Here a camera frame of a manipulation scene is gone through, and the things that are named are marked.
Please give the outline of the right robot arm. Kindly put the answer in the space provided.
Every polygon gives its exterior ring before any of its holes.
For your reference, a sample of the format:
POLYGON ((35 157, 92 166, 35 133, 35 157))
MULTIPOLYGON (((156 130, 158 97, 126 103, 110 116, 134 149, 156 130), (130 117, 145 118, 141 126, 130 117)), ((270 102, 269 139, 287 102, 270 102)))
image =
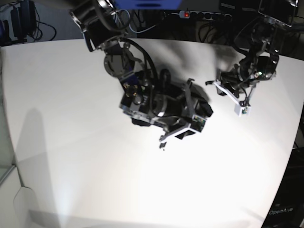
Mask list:
POLYGON ((201 133, 213 111, 207 100, 192 91, 193 79, 176 85, 168 69, 155 64, 135 41, 125 37, 126 23, 117 24, 119 10, 112 0, 86 0, 69 11, 89 51, 104 52, 104 68, 123 91, 120 108, 132 123, 162 128, 160 148, 169 139, 201 133))

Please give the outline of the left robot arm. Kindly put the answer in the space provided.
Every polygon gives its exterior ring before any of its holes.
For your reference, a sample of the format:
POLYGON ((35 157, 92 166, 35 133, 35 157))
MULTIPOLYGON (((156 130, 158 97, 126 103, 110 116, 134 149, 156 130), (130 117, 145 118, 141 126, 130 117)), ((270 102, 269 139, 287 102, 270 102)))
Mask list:
POLYGON ((238 116, 250 113, 250 100, 258 83, 276 76, 283 42, 293 25, 297 0, 260 0, 256 15, 233 38, 232 47, 244 55, 229 71, 219 71, 213 81, 220 96, 228 96, 238 116))

